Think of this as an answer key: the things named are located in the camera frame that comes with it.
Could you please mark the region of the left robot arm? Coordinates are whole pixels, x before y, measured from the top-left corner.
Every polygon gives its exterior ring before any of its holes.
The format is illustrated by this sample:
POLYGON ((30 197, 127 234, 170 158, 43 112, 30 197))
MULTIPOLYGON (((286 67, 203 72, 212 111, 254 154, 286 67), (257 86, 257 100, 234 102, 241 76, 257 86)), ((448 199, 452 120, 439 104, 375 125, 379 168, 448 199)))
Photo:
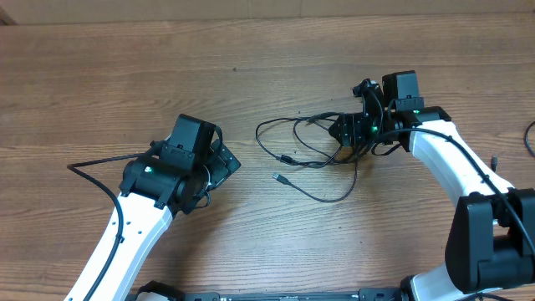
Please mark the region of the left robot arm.
POLYGON ((184 114, 167 138, 124 159, 118 194, 83 172, 83 162, 68 166, 109 196, 114 210, 66 300, 188 300, 190 295, 157 281, 130 290, 175 217, 208 207, 211 192, 241 164, 224 145, 219 126, 184 114))

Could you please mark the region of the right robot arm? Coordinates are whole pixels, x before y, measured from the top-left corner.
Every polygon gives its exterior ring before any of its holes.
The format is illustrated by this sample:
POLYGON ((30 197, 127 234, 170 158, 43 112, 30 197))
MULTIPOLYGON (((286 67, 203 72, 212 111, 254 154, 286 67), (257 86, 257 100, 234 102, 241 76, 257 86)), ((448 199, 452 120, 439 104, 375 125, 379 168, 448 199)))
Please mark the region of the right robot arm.
POLYGON ((415 71, 363 80, 360 113, 340 113, 329 134, 354 153, 403 148, 436 178, 455 208, 445 262, 404 279, 395 300, 477 300, 534 282, 534 190, 517 189, 463 141, 451 117, 425 106, 415 71))

